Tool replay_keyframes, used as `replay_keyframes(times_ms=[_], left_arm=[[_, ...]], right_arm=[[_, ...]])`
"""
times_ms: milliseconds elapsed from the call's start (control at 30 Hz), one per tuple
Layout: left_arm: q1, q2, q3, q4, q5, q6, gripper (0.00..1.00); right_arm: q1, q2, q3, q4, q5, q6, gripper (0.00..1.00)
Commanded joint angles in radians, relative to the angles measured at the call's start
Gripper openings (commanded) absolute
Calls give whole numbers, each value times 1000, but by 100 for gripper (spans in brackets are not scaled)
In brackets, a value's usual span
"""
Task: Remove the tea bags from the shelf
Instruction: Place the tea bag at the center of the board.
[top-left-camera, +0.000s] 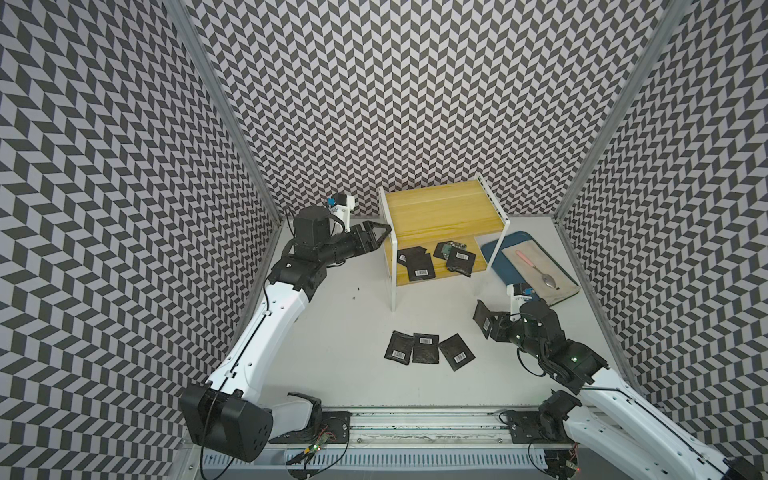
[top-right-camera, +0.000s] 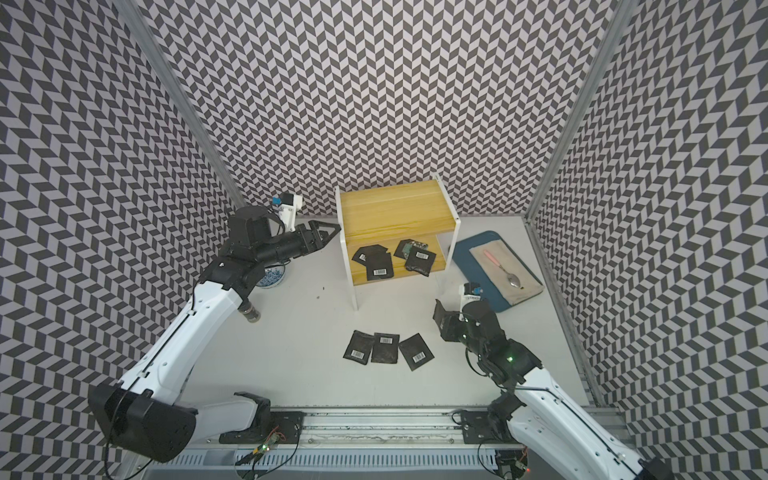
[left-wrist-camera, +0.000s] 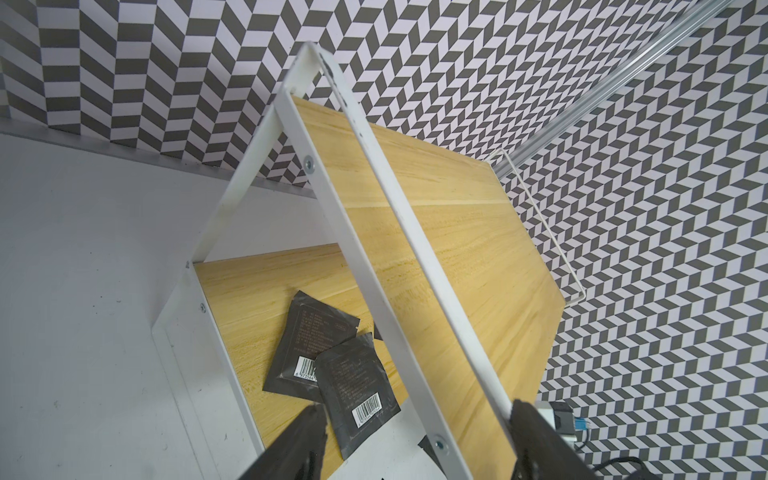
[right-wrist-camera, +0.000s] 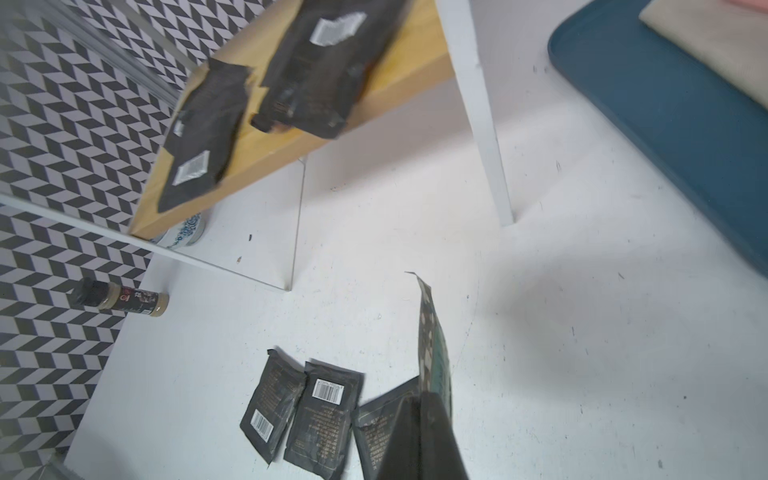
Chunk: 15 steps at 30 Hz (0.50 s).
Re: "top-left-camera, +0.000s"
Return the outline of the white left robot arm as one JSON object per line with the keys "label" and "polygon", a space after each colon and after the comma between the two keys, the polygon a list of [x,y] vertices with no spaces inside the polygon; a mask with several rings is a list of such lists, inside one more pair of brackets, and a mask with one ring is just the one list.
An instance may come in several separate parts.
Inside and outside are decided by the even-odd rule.
{"label": "white left robot arm", "polygon": [[243,333],[207,381],[182,392],[180,409],[194,444],[250,462],[275,438],[317,432],[322,403],[315,397],[291,392],[282,404],[261,405],[268,371],[328,268],[378,250],[391,231],[370,220],[349,225],[320,206],[297,214],[293,238]]}

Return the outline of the green label tea bag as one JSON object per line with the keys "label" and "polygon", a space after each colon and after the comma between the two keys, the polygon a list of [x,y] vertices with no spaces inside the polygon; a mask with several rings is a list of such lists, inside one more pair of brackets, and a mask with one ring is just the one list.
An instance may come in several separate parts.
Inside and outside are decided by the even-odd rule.
{"label": "green label tea bag", "polygon": [[473,313],[473,320],[480,328],[483,336],[488,339],[494,322],[494,314],[480,299],[477,300],[476,308]]}

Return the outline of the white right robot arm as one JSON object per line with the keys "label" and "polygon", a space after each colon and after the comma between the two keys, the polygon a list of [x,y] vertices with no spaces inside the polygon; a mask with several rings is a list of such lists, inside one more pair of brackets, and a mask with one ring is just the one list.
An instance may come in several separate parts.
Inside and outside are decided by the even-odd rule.
{"label": "white right robot arm", "polygon": [[476,305],[486,338],[533,357],[540,376],[558,384],[536,410],[507,410],[499,419],[517,445],[570,444],[600,455],[632,479],[760,479],[744,457],[728,458],[685,431],[633,389],[589,346],[567,337],[546,302],[514,312]]}

